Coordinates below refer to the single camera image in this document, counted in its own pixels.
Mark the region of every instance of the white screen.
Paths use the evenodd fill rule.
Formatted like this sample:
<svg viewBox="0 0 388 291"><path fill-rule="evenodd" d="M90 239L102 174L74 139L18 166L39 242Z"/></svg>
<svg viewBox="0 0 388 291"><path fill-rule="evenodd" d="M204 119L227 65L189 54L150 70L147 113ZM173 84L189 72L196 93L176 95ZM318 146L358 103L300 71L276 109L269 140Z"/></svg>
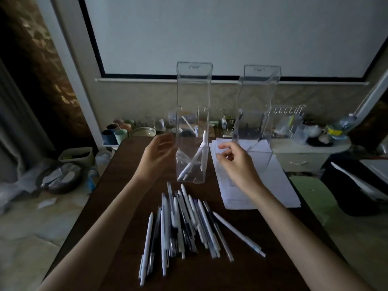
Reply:
<svg viewBox="0 0 388 291"><path fill-rule="evenodd" d="M176 74L177 61L283 76L361 78L388 36L388 0L85 0L107 74Z"/></svg>

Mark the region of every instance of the pile of pens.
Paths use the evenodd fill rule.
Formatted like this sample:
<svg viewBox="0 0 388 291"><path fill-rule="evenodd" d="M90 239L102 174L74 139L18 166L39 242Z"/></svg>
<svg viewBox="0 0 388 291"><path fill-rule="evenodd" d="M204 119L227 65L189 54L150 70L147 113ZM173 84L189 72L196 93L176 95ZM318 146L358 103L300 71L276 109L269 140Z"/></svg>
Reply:
<svg viewBox="0 0 388 291"><path fill-rule="evenodd" d="M252 247L257 253L265 257L265 253L261 250L261 247L258 244L240 233L216 212L212 212L206 201L201 202L200 200L193 199L190 195L187 195L183 184L182 191L176 191L175 195L172 193L170 182L167 182L167 190L168 198L164 193L162 193L161 206L158 207L152 241L151 234L154 215L151 213L149 216L144 253L141 257L138 276L140 279L140 286L144 285L146 276L151 274L153 271L159 227L161 234L160 241L163 276L167 274L169 258L176 257L180 253L182 259L185 259L186 249L192 253L198 253L195 244L196 232L198 232L201 243L204 245L205 249L209 249L211 257L220 258L221 247L216 235L213 232L214 229L229 260L231 262L234 260L232 252L230 251L224 236L216 223L216 219L230 229L246 244Z"/></svg>

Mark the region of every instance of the wooden table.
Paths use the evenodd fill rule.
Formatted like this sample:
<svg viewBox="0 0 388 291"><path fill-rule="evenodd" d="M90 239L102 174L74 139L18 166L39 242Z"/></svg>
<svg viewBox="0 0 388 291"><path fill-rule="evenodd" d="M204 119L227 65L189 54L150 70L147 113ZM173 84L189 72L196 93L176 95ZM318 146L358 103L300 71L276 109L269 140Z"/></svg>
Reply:
<svg viewBox="0 0 388 291"><path fill-rule="evenodd" d="M143 137L128 138L122 142L49 272L89 230L131 179L142 152L149 142L150 138ZM101 290L121 291L140 288L138 271L144 249L148 217L151 211L156 213L161 202L161 193L167 193L167 181L172 183L173 190L180 188L180 183L176 182L173 160L138 206L104 278ZM188 255L185 260L172 259L166 277L162 277L160 254L158 254L154 263L154 274L151 278L146 279L142 290L308 290L298 270L259 211L230 211L224 208L211 156L208 159L206 182L201 185L186 183L185 187L188 194L194 198L206 200L212 210L218 212L243 234L258 243L267 256L263 258L255 253L235 234L220 224L221 231L234 256L233 263L229 262L224 249L221 251L221 258L212 259L209 251L205 250L199 238L196 237L199 254ZM338 249L300 195L299 198L302 207L290 211L339 254Z"/></svg>

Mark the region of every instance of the stack of paper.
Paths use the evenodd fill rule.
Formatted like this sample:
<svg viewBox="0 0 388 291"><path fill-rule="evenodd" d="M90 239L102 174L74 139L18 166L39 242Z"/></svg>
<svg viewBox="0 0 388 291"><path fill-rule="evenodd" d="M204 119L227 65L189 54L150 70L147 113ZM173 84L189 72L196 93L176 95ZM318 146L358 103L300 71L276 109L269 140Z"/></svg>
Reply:
<svg viewBox="0 0 388 291"><path fill-rule="evenodd" d="M225 208L230 210L256 209L255 205L229 179L224 168L218 163L216 153L222 153L218 148L222 142L230 139L217 138L209 143L211 157L216 170L218 185ZM291 186L287 176L281 168L266 140L257 143L256 140L240 140L239 144L247 150L264 185L272 194L288 208L300 207L300 200Z"/></svg>

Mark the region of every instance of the curtain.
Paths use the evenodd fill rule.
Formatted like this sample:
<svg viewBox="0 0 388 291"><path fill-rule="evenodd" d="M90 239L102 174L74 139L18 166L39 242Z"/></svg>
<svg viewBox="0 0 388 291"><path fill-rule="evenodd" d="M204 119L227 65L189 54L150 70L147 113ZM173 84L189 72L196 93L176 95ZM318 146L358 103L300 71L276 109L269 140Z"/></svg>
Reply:
<svg viewBox="0 0 388 291"><path fill-rule="evenodd" d="M0 182L17 181L50 151L51 141L0 59Z"/></svg>

